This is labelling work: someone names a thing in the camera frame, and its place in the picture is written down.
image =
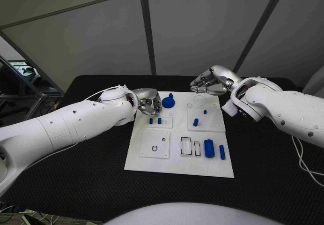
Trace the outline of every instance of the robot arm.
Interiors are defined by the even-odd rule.
[[[0,196],[38,158],[133,121],[136,109],[146,115],[155,115],[161,110],[157,90],[129,91],[125,86],[118,86],[100,94],[99,101],[85,100],[44,116],[1,127],[0,152],[5,158],[0,158]]]
[[[322,98],[296,91],[282,91],[265,78],[241,80],[221,66],[204,71],[190,85],[195,93],[221,95],[230,91],[230,99],[221,106],[230,116],[240,112],[256,122],[267,117],[279,130],[324,148]]]

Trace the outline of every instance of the white platform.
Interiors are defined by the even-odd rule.
[[[157,117],[136,113],[125,170],[233,178],[217,97],[193,92],[158,91],[158,93],[161,99],[172,93],[175,105],[169,109],[162,108],[157,116],[161,117],[159,125]],[[193,126],[194,118],[198,119],[197,127]],[[181,154],[181,137],[191,138],[191,155]],[[214,143],[214,158],[204,157],[205,139],[211,139]],[[194,155],[197,150],[194,142],[200,143],[200,156]],[[185,152],[190,152],[187,139],[184,145]],[[220,145],[224,146],[224,160],[220,159]]]

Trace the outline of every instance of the black table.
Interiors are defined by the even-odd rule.
[[[59,106],[118,84],[129,89],[190,91],[191,80],[188,76],[83,75],[73,80]],[[269,80],[283,90],[296,89],[286,79]],[[218,99],[223,104],[229,93]],[[223,113],[223,117],[234,179],[123,171],[131,122],[31,167],[2,201],[43,213],[102,221],[157,203],[210,203],[283,224],[322,224],[324,187],[298,167],[290,136],[267,118],[254,123],[240,115],[231,118]],[[324,150],[302,143],[309,168],[324,171]]]

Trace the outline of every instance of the white wall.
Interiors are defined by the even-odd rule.
[[[79,75],[151,74],[139,1],[103,1],[2,32],[63,91]]]
[[[149,0],[157,75],[233,69],[269,0]]]
[[[0,37],[0,55],[4,57],[5,60],[21,60],[21,61],[24,61],[24,58],[20,56],[17,51],[13,49],[13,47],[2,40],[1,37]]]
[[[324,65],[324,1],[280,0],[237,74],[303,86]]]
[[[0,26],[93,0],[1,0]]]

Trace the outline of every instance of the textured black surface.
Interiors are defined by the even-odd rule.
[[[129,89],[190,91],[191,80],[187,76],[85,75],[74,79],[60,107],[118,84]],[[285,90],[295,89],[289,80],[269,80]],[[227,98],[229,94],[220,97],[220,104]],[[283,224],[324,224],[324,188],[298,167],[290,136],[267,118],[254,123],[241,116],[223,116],[234,179],[123,171],[129,123],[31,167],[2,201],[43,213],[102,221],[149,204],[211,203]],[[324,150],[302,143],[309,168],[324,171]]]

